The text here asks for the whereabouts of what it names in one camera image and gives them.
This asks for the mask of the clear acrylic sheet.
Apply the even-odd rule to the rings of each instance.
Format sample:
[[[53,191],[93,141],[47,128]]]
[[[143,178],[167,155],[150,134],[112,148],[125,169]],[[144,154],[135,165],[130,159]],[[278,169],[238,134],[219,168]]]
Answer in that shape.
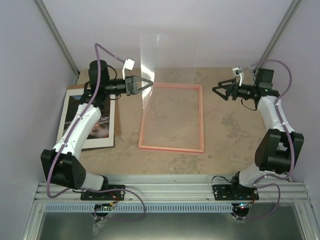
[[[190,34],[140,36],[141,76],[154,82],[142,94],[144,145],[198,148],[197,43]]]

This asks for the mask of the pink wooden picture frame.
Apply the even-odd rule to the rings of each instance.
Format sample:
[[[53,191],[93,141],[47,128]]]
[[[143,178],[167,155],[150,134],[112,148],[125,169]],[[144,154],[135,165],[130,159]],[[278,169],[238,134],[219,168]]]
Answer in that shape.
[[[145,145],[144,144],[144,134],[145,134],[145,123],[146,123],[146,119],[147,119],[147,113],[144,113],[142,115],[139,140],[138,140],[138,148],[141,150],[203,154],[205,152],[203,87],[199,84],[179,84],[179,83],[155,83],[153,85],[153,87],[154,88],[169,88],[169,89],[190,89],[190,90],[197,91],[197,93],[198,93],[199,148]]]

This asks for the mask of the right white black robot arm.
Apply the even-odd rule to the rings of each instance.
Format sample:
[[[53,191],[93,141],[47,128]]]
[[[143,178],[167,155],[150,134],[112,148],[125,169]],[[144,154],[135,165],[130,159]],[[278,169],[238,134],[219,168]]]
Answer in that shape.
[[[260,111],[266,133],[257,147],[254,163],[237,172],[229,184],[214,184],[216,200],[257,200],[256,184],[265,178],[288,180],[301,152],[304,136],[290,126],[282,109],[281,95],[273,89],[274,71],[260,68],[253,84],[244,83],[244,69],[233,68],[234,78],[221,81],[212,91],[224,100],[252,100]]]

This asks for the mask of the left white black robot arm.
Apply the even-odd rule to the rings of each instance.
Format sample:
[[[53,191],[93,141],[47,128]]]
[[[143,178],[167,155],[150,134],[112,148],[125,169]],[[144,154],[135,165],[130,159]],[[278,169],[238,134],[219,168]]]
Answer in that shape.
[[[122,75],[111,79],[109,65],[104,60],[92,61],[88,69],[88,82],[83,87],[83,94],[73,120],[60,141],[52,149],[45,149],[40,159],[46,178],[46,194],[49,198],[57,197],[50,192],[51,184],[68,190],[85,190],[99,200],[110,193],[107,177],[88,172],[80,163],[82,148],[94,125],[102,116],[106,100],[110,96],[137,95],[153,86],[152,80],[136,75]]]

